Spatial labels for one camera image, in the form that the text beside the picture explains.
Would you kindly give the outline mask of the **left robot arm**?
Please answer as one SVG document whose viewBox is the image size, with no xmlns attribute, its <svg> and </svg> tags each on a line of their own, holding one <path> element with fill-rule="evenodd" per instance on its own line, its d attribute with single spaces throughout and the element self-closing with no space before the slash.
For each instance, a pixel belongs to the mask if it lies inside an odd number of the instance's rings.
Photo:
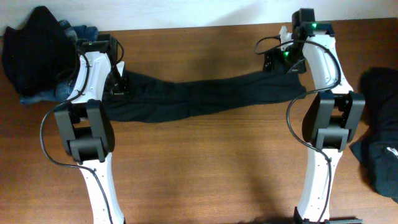
<svg viewBox="0 0 398 224">
<path fill-rule="evenodd" d="M 119 42 L 102 34 L 78 47 L 80 67 L 75 86 L 55 119 L 66 153 L 85 180 L 94 223 L 125 223 L 112 175 L 115 147 L 113 127 L 102 105 L 107 83 L 121 90 L 124 62 L 118 58 Z"/>
</svg>

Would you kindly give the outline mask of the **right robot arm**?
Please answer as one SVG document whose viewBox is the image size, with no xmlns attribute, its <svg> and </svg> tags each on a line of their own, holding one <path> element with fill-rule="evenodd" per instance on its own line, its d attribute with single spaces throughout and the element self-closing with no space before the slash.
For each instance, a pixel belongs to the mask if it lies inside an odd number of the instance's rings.
<svg viewBox="0 0 398 224">
<path fill-rule="evenodd" d="M 333 223 L 330 194 L 336 167 L 357 130 L 365 99 L 354 92 L 336 53 L 335 32 L 330 23 L 317 22 L 314 10 L 301 8 L 292 14 L 292 31 L 286 26 L 276 36 L 280 44 L 262 52 L 263 70 L 282 69 L 286 74 L 311 70 L 315 98 L 303 121 L 297 141 L 308 149 L 302 196 L 294 209 L 294 223 Z"/>
</svg>

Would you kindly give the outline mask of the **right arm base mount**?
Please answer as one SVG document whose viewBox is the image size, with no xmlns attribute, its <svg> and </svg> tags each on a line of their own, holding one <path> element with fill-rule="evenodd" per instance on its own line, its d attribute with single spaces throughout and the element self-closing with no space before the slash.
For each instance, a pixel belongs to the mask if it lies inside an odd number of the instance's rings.
<svg viewBox="0 0 398 224">
<path fill-rule="evenodd" d="M 337 218 L 332 220 L 324 220 L 322 222 L 312 222 L 307 218 L 299 215 L 297 207 L 294 210 L 293 224 L 363 224 L 363 219 L 358 218 Z"/>
</svg>

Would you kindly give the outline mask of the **black pants red waistband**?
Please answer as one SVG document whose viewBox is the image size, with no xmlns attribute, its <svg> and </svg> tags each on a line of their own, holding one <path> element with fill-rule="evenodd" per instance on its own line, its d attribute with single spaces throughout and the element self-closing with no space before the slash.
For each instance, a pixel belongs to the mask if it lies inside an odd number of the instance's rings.
<svg viewBox="0 0 398 224">
<path fill-rule="evenodd" d="M 233 78 L 174 83 L 126 72 L 127 91 L 105 96 L 108 119 L 162 123 L 235 108 L 283 103 L 306 92 L 296 73 L 254 72 Z"/>
</svg>

